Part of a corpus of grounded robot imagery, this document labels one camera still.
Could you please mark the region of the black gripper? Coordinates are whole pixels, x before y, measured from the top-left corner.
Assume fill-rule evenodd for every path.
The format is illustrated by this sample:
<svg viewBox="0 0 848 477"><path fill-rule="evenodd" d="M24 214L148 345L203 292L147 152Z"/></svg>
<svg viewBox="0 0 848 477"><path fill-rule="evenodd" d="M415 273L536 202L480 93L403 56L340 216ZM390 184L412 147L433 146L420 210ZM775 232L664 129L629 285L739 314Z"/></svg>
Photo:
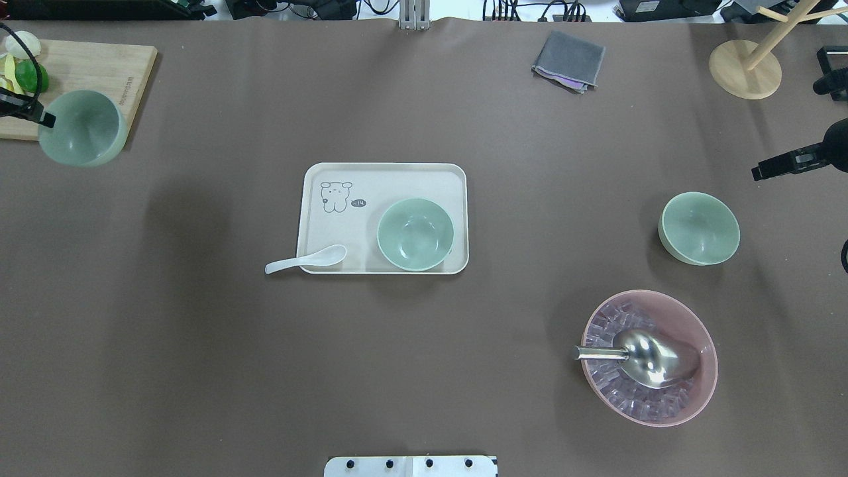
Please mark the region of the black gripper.
<svg viewBox="0 0 848 477"><path fill-rule="evenodd" d="M836 121L826 130L821 146L794 149L763 160L751 170L755 181L785 174L800 174L832 165L838 170L847 169L848 118Z"/></svg>

